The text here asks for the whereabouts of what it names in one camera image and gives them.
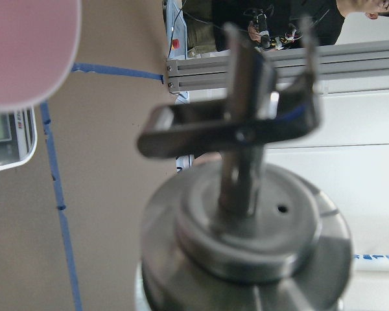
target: screw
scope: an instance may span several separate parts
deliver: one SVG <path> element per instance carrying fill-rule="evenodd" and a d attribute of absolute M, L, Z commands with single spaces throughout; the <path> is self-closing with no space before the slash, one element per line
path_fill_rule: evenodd
<path fill-rule="evenodd" d="M 251 143 L 255 140 L 255 132 L 251 128 L 240 128 L 236 131 L 235 137 L 240 143 Z"/>

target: blue tape line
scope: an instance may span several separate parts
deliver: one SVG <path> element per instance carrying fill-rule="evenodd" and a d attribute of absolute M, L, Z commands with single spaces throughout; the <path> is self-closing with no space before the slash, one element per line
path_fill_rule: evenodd
<path fill-rule="evenodd" d="M 73 248 L 71 243 L 71 234 L 69 233 L 69 224 L 63 211 L 59 211 L 60 230 L 64 240 L 67 269 L 69 271 L 69 280 L 71 281 L 71 291 L 73 303 L 76 311 L 82 311 L 82 301 L 80 300 L 79 283 Z"/>
<path fill-rule="evenodd" d="M 74 73 L 76 71 L 82 71 L 83 73 L 100 73 L 103 75 L 135 76 L 138 78 L 160 80 L 161 83 L 164 84 L 163 75 L 128 68 L 97 65 L 94 63 L 74 63 L 71 72 Z"/>
<path fill-rule="evenodd" d="M 64 214 L 64 209 L 66 209 L 64 194 L 62 191 L 62 183 L 59 175 L 58 161 L 56 158 L 56 149 L 54 147 L 53 134 L 51 131 L 51 115 L 49 113 L 49 107 L 46 102 L 40 105 L 41 118 L 43 122 L 43 129 L 45 131 L 46 138 L 46 147 L 49 157 L 49 165 L 51 167 L 52 179 L 53 179 L 53 189 L 56 197 L 56 203 L 59 213 L 59 222 L 60 229 L 62 232 L 62 239 L 64 241 L 65 247 L 65 256 L 67 262 L 67 269 L 69 272 L 69 280 L 71 281 L 71 291 L 73 302 L 75 305 L 75 311 L 82 311 L 82 302 L 80 299 L 77 269 L 75 268 L 75 258 L 73 256 L 73 248 L 71 243 L 71 235 L 69 233 L 69 226 L 67 218 Z"/>

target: pink cushion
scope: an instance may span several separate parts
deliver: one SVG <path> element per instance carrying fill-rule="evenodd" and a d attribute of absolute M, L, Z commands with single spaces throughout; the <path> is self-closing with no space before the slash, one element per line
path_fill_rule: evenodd
<path fill-rule="evenodd" d="M 80 0 L 0 0 L 0 111 L 39 104 L 62 85 L 80 9 Z"/>

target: red emergency stop button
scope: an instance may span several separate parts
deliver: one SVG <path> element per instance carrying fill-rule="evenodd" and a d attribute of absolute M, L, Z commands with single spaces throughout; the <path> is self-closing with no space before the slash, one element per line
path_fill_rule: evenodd
<path fill-rule="evenodd" d="M 179 42 L 179 39 L 173 39 L 171 41 L 171 44 L 173 46 L 173 49 L 178 49 L 180 47 L 180 42 Z"/>

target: small hole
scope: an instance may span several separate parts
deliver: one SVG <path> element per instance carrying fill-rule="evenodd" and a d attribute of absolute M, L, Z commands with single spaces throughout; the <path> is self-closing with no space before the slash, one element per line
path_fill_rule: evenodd
<path fill-rule="evenodd" d="M 285 205 L 278 205 L 278 211 L 279 211 L 280 213 L 285 214 L 285 213 L 288 212 L 288 207 L 286 207 Z"/>

